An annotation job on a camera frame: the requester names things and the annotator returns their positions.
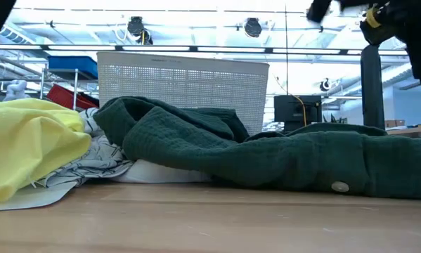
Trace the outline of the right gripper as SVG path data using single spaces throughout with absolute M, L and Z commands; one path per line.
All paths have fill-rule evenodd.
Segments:
M 311 22 L 322 22 L 330 13 L 333 1 L 340 3 L 341 9 L 360 5 L 376 8 L 376 20 L 382 25 L 373 29 L 365 20 L 361 21 L 360 29 L 365 40 L 372 46 L 379 46 L 392 37 L 402 41 L 406 45 L 413 76 L 421 83 L 421 0 L 313 0 L 306 18 Z

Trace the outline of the dark green buttoned garment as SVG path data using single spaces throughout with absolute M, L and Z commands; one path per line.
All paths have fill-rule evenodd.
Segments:
M 421 200 L 421 138 L 317 123 L 250 135 L 236 112 L 122 96 L 93 116 L 130 160 L 200 171 L 237 186 Z

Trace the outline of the white perforated laundry basket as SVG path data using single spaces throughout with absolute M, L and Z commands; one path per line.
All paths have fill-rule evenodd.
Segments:
M 262 130 L 267 63 L 101 51 L 98 96 L 142 96 L 178 108 L 236 111 L 249 134 Z

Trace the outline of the yellow tape band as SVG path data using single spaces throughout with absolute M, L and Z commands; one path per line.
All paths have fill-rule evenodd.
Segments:
M 372 7 L 369 8 L 365 14 L 365 21 L 371 26 L 373 29 L 380 27 L 382 24 L 376 20 L 375 14 L 377 9 Z

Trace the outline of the black monitor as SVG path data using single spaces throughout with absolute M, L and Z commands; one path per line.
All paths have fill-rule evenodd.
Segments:
M 275 96 L 274 122 L 284 124 L 284 131 L 294 131 L 313 123 L 322 122 L 320 96 Z

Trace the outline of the ceiling light track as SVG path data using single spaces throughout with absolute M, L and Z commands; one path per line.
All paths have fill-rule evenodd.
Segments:
M 292 55 L 341 55 L 359 56 L 362 50 L 335 48 L 271 48 L 235 46 L 118 46 L 118 45 L 35 45 L 0 44 L 0 50 L 20 51 L 152 51 L 152 52 L 200 52 L 200 53 L 265 53 Z

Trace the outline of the wooden workbench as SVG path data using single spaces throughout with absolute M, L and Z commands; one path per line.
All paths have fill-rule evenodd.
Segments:
M 421 126 L 411 127 L 406 129 L 392 129 L 387 130 L 389 135 L 407 136 L 410 138 L 421 138 Z

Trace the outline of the plain white garment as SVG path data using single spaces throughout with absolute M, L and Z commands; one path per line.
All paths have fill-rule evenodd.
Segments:
M 120 183 L 202 183 L 211 181 L 211 176 L 200 171 L 175 169 L 137 160 L 126 172 L 112 180 Z

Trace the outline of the blue plastic bin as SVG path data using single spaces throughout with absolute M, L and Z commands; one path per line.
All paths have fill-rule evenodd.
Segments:
M 97 62 L 89 56 L 49 56 L 48 71 L 66 80 L 98 78 Z

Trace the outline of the white black-lined patterned garment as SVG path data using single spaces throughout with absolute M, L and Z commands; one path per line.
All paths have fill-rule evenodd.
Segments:
M 84 132 L 91 136 L 89 149 L 76 160 L 69 162 L 35 182 L 36 186 L 51 188 L 64 183 L 78 187 L 89 179 L 109 179 L 122 175 L 134 164 L 122 149 L 111 144 L 93 116 L 98 108 L 82 110 Z

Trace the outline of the red plastic bin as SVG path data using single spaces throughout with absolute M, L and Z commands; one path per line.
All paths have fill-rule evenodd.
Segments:
M 74 103 L 76 103 L 77 110 L 99 107 L 99 100 L 97 98 L 93 98 L 84 92 L 77 92 L 76 98 L 74 98 L 73 91 L 63 88 L 57 84 L 53 85 L 46 97 L 53 103 L 57 103 L 69 109 L 73 109 Z

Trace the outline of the yellow garment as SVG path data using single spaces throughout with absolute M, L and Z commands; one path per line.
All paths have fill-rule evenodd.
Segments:
M 36 98 L 0 102 L 0 202 L 84 155 L 79 113 Z

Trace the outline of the flat white sheet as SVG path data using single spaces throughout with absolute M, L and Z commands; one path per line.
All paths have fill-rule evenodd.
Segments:
M 0 203 L 0 211 L 51 205 L 61 200 L 76 185 L 75 182 L 67 182 L 49 188 L 33 188 L 32 186 L 22 188 L 7 202 Z

